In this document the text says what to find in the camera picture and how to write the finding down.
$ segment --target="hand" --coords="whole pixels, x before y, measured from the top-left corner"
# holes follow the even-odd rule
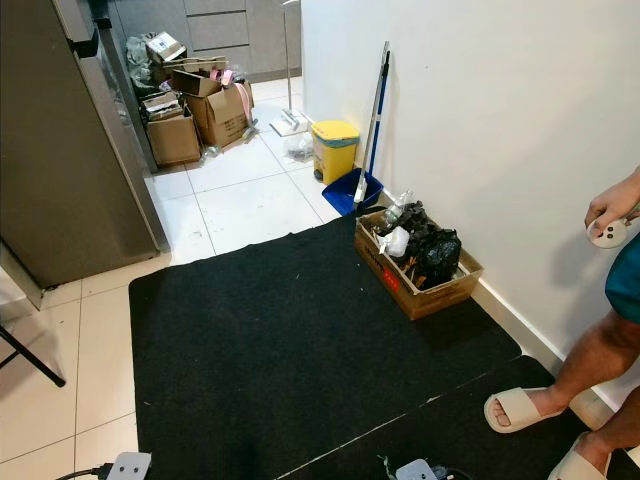
[[[588,227],[595,220],[592,235],[599,237],[614,220],[626,218],[628,225],[631,220],[640,217],[640,211],[633,211],[638,202],[640,202],[640,167],[630,177],[591,201],[584,224]]]

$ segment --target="person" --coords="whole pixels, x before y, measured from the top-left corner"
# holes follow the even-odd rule
[[[601,235],[618,219],[627,225],[640,211],[640,167],[628,178],[597,196],[585,226],[595,221],[592,235]],[[495,431],[511,433],[561,414],[580,392],[626,372],[640,355],[640,234],[614,261],[605,285],[611,310],[572,348],[555,383],[545,388],[516,388],[489,397],[485,417]],[[611,453],[640,445],[640,386],[601,428],[583,433],[549,480],[606,479]]]

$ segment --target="white tile floor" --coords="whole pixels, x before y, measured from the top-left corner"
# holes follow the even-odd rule
[[[297,108],[301,85],[294,79]],[[249,144],[155,176],[170,255],[63,285],[45,295],[41,312],[15,323],[20,340],[63,367],[67,385],[55,387],[23,358],[0,370],[0,479],[52,480],[137,450],[131,280],[339,216],[311,162],[287,157],[268,126],[287,104],[286,80],[256,84],[253,93],[262,128]],[[3,343],[0,359],[10,352]]]

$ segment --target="blue dustpan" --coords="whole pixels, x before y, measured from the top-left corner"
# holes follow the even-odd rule
[[[344,177],[340,177],[322,191],[322,196],[333,205],[333,208],[335,208],[340,215],[349,215],[355,211],[353,196],[358,188],[360,172],[361,170],[356,168]],[[380,192],[384,187],[370,173],[365,172],[364,178],[367,181],[367,191],[364,194],[362,205],[368,207],[378,201]]]
[[[387,85],[387,74],[389,73],[389,42],[385,42],[382,51],[382,63],[380,65],[380,75],[378,77],[378,87],[376,89],[376,99],[373,104],[373,113],[371,115],[371,125],[369,126],[369,136],[367,137],[367,150],[365,151],[364,161],[366,164],[369,153],[369,141],[372,138],[371,161],[369,162],[369,171],[364,173],[367,182],[367,190],[364,194],[364,200],[359,202],[360,207],[368,207],[378,201],[380,192],[384,188],[382,184],[373,177],[373,162],[376,157],[376,146],[378,144],[378,131],[380,130],[380,116],[382,114],[382,102],[384,101],[384,91]],[[339,178],[322,191],[322,196],[333,205],[340,215],[349,215],[356,210],[358,205],[354,204],[354,197],[360,181],[362,169],[356,168],[347,173],[344,177]]]

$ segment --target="beige slide sandal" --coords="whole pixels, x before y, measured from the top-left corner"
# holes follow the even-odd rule
[[[591,465],[580,454],[574,450],[576,445],[585,433],[578,436],[578,439],[573,442],[571,449],[567,452],[560,463],[553,469],[548,480],[607,480],[606,472],[609,470],[609,463],[611,462],[611,455],[607,459],[607,468],[605,468],[605,475],[602,475],[596,467]]]
[[[522,430],[534,423],[538,423],[547,418],[556,417],[562,413],[556,412],[551,415],[542,416],[538,413],[538,409],[533,404],[526,392],[535,390],[544,390],[544,388],[512,388],[504,392],[491,395],[484,404],[484,416],[489,426],[498,433],[513,433]],[[491,404],[494,400],[498,400],[505,415],[509,418],[511,425],[503,427],[498,423],[498,419],[493,414]]]

